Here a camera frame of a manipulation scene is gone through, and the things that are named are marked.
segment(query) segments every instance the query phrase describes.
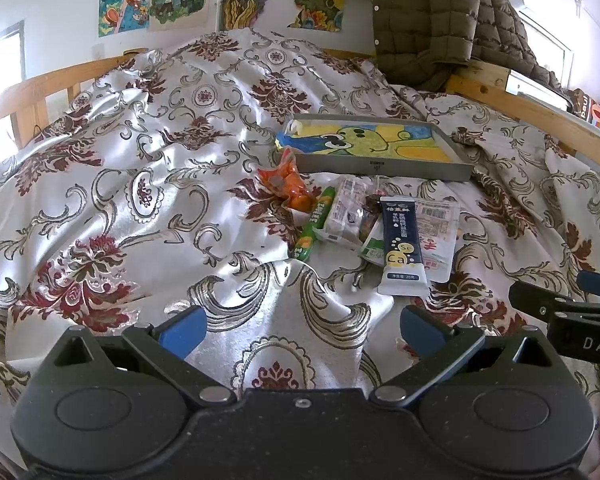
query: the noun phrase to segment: wooden bed rail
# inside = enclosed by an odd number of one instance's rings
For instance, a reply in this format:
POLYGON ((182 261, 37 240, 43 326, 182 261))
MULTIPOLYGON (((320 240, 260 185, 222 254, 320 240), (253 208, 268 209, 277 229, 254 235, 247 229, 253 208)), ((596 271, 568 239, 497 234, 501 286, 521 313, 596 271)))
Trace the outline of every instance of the wooden bed rail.
POLYGON ((16 144, 22 149, 33 138, 36 126, 49 124, 46 97, 65 90, 69 102, 80 93, 80 83, 100 77, 133 54, 99 59, 32 77, 0 94, 0 119, 11 117, 16 144))
POLYGON ((449 78, 445 91, 531 124, 558 139, 569 154, 579 152, 600 166, 600 129, 537 100, 508 93, 510 74, 507 68, 472 60, 468 67, 456 70, 449 78))
MULTIPOLYGON (((66 91, 71 102, 80 93, 80 83, 100 77, 143 50, 127 51, 122 56, 55 70, 7 88, 0 94, 0 119, 11 117, 18 148, 22 149, 34 137, 36 126, 48 126, 46 97, 66 91)), ((326 50, 340 59, 366 57, 343 50, 326 50)), ((532 124, 558 139, 569 153, 580 152, 600 165, 600 129, 561 110, 507 93, 510 74, 511 70, 506 68, 472 61, 468 67, 456 70, 445 90, 482 102, 512 119, 532 124)))

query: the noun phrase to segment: floral patterned bedspread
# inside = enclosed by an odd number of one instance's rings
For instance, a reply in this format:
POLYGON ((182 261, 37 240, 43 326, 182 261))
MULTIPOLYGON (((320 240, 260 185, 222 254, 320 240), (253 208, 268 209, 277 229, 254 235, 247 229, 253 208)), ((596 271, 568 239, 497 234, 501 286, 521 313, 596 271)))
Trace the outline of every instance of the floral patterned bedspread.
MULTIPOLYGON (((376 292, 379 269, 337 246, 287 259, 292 216, 254 170, 289 112, 426 120, 464 146, 470 182, 384 182, 461 205, 451 279, 417 300, 441 320, 507 334, 526 323, 514 280, 582 298, 577 272, 600 271, 600 175, 531 126, 248 29, 142 54, 0 164, 0 480, 24 466, 13 405, 74 323, 119 333, 199 304, 208 335, 188 360, 238 394, 368 390, 413 363, 407 299, 376 292)), ((308 177, 315 193, 334 178, 308 177)), ((569 365, 600 420, 600 368, 569 365)), ((583 469, 599 463, 600 428, 583 469)))

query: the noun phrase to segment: orange snack bag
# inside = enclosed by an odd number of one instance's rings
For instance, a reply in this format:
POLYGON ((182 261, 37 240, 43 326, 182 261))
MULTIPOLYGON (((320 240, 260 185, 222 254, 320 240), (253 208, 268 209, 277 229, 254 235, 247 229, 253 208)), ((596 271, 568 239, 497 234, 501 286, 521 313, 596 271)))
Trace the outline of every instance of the orange snack bag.
POLYGON ((282 152, 280 163, 274 170, 258 170, 258 177, 270 192, 288 199, 288 206, 296 211, 310 213, 315 198, 309 193, 296 167, 296 156, 290 148, 282 152))

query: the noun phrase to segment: barcode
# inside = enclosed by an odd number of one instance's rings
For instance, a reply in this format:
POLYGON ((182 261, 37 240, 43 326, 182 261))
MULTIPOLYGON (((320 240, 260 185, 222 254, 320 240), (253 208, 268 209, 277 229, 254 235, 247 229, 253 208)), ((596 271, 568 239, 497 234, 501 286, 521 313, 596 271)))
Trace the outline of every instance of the barcode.
POLYGON ((445 209, 433 209, 432 207, 424 207, 422 208, 422 214, 424 216, 433 216, 433 218, 446 218, 446 210, 445 209))
POLYGON ((344 220, 344 215, 347 213, 347 208, 344 207, 342 202, 338 202, 336 204, 336 209, 333 212, 333 219, 337 222, 342 222, 344 220))

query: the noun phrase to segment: olive green puffer jacket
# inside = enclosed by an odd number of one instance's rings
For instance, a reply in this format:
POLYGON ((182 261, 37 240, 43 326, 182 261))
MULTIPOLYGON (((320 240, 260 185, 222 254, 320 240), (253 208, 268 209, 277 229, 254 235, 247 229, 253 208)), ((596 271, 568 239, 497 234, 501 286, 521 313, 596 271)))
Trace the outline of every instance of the olive green puffer jacket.
POLYGON ((562 92, 538 65, 508 0, 373 0, 378 67, 389 83, 439 90, 457 65, 481 59, 562 92))

